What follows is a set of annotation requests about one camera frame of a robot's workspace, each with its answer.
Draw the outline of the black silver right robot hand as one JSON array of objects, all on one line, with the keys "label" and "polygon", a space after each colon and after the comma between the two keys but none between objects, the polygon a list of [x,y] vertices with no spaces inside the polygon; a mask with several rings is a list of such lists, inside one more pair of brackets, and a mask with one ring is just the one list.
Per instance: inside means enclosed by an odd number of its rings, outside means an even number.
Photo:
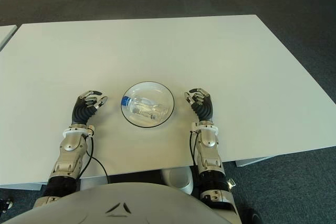
[{"label": "black silver right robot hand", "polygon": [[212,121],[213,104],[210,94],[202,88],[194,88],[184,93],[199,121]]}]

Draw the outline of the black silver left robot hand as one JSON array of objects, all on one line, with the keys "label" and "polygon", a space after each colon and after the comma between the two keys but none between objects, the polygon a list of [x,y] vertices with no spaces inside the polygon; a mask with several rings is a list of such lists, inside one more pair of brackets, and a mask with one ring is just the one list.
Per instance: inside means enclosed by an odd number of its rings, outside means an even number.
[{"label": "black silver left robot hand", "polygon": [[107,102],[108,97],[99,98],[102,92],[89,90],[81,94],[74,105],[71,115],[72,124],[87,125],[89,119]]}]

